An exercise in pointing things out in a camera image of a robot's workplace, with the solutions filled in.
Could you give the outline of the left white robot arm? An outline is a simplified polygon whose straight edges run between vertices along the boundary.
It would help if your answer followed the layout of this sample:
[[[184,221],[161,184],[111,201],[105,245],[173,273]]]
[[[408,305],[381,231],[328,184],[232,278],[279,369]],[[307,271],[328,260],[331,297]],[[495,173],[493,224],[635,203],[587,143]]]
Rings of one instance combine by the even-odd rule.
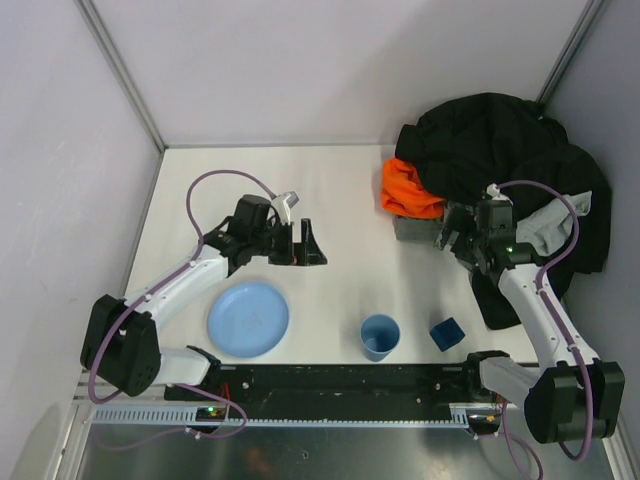
[[[206,289],[226,280],[255,257],[277,266],[320,266],[328,260],[318,246],[311,221],[293,238],[294,192],[272,199],[242,196],[232,215],[208,233],[199,233],[194,251],[154,284],[125,297],[100,297],[93,305],[81,350],[91,400],[98,379],[117,394],[135,397],[153,385],[201,386],[217,360],[194,346],[163,349],[159,332]]]

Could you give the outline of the black cloth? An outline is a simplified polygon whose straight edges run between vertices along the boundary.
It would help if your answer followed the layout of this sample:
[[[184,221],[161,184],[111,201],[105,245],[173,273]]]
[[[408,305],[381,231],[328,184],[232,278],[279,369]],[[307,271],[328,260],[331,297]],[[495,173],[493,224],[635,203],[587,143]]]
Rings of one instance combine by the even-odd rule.
[[[445,102],[399,133],[395,156],[413,165],[422,186],[473,206],[486,187],[507,183],[515,217],[523,220],[553,200],[545,186],[591,197],[578,242],[548,273],[557,297],[575,274],[599,273],[608,256],[612,189],[595,159],[569,142],[564,127],[533,101],[481,93]]]

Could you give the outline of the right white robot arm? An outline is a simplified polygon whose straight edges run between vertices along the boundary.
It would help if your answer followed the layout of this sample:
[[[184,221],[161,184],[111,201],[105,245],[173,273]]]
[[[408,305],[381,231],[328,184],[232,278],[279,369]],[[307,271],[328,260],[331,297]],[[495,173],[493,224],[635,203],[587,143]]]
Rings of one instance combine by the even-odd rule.
[[[532,371],[502,351],[470,354],[476,388],[520,408],[541,444],[612,436],[624,373],[580,337],[536,250],[517,242],[511,202],[484,199],[475,208],[450,204],[436,246],[450,249],[492,282],[518,316],[537,357],[539,369]]]

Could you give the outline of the dark grey cloth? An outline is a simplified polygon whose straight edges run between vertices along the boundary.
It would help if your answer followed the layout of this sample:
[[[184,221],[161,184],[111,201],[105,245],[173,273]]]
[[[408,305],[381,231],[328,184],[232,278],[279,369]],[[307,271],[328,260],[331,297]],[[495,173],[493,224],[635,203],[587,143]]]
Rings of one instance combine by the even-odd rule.
[[[444,226],[444,218],[418,219],[394,215],[395,238],[400,242],[434,243]]]

